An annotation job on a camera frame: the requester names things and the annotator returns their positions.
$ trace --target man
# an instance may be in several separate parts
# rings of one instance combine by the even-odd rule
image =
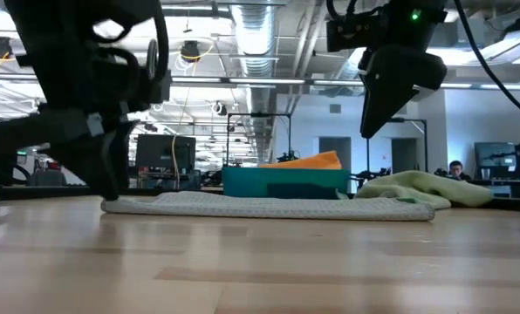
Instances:
[[[457,180],[471,180],[471,177],[463,172],[463,164],[458,160],[450,162],[450,175]]]

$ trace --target orange object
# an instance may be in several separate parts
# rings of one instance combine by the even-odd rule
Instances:
[[[341,162],[339,162],[338,154],[335,151],[320,153],[312,157],[299,160],[279,162],[275,164],[260,165],[260,167],[269,168],[287,168],[287,169],[325,169],[325,170],[341,170]]]

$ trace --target folded cloth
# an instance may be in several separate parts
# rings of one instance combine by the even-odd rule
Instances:
[[[396,199],[281,200],[239,198],[203,192],[163,193],[151,202],[103,201],[107,213],[198,215],[253,218],[297,218],[362,221],[430,221],[433,208]]]
[[[264,164],[259,167],[269,168],[287,168],[287,169],[325,169],[325,170],[341,170],[341,162],[339,162],[338,154],[335,151],[315,154],[314,156],[291,160],[286,162],[278,162],[275,164]]]
[[[382,196],[411,198],[434,209],[449,208],[452,201],[458,206],[479,207],[493,199],[487,188],[421,171],[406,171],[371,180],[355,198]]]

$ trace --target monitor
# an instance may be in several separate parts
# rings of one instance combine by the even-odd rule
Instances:
[[[475,143],[476,178],[481,169],[489,169],[489,178],[510,179],[516,170],[516,145],[509,142]]]
[[[476,143],[476,164],[478,167],[515,167],[516,145],[504,143]]]
[[[174,168],[171,146],[174,136],[141,134],[136,147],[137,167]],[[179,169],[193,170],[195,167],[196,139],[177,136],[174,156]]]

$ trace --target table surface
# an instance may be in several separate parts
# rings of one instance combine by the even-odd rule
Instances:
[[[110,215],[4,201],[0,313],[520,314],[520,213],[432,222]]]

